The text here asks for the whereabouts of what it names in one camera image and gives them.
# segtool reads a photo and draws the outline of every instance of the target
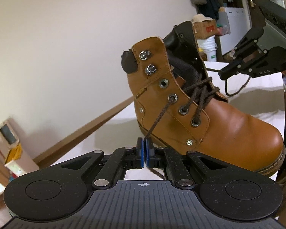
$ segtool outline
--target hanging clothes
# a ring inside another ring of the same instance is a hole
[[[207,3],[204,5],[197,5],[199,12],[202,13],[205,17],[211,17],[215,20],[219,19],[219,8],[220,4],[218,0],[206,0]]]

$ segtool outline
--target tabletop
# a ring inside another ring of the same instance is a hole
[[[221,69],[227,63],[205,62],[205,65],[207,68]],[[219,78],[218,73],[208,71],[208,74],[213,78],[213,84],[220,88],[221,93],[225,94],[225,82]],[[228,92],[238,91],[247,79],[248,76],[243,74],[229,78]],[[281,73],[251,78],[239,94],[229,98],[229,103],[240,111],[275,126],[284,136],[284,90]],[[103,150],[105,154],[111,154],[117,148],[135,146],[138,137],[143,137],[143,135],[137,124],[134,105],[131,103],[54,164],[94,150]],[[275,180],[276,175],[274,174],[271,178]],[[159,180],[160,178],[147,168],[143,168],[128,170],[125,179]]]

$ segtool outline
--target boot sole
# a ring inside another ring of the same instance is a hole
[[[146,130],[143,126],[141,126],[141,124],[139,123],[138,121],[138,124],[139,124],[139,128],[141,130],[141,132],[146,135],[148,130]],[[155,143],[156,145],[158,146],[167,146],[167,144],[165,144],[161,139],[157,138],[155,135],[151,134],[150,137],[152,138],[153,140],[153,143]],[[284,158],[285,158],[285,155],[286,155],[286,148],[285,148],[285,145],[283,145],[283,150],[280,154],[280,156],[276,159],[275,162],[273,162],[271,165],[269,165],[268,167],[265,167],[263,169],[260,169],[258,171],[255,171],[256,173],[259,173],[261,175],[264,175],[264,176],[267,176],[267,177],[270,177],[272,176],[273,174],[275,174],[279,169],[280,167],[282,166],[283,164],[283,161],[284,161]]]

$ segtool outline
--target brown leather boot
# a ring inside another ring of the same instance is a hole
[[[280,132],[228,104],[197,51],[191,22],[162,40],[150,37],[122,55],[142,132],[181,154],[199,151],[271,175],[285,156]]]

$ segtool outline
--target white bucket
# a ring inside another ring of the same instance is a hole
[[[206,54],[208,61],[216,62],[217,45],[215,43],[215,35],[205,39],[197,40],[199,48]]]

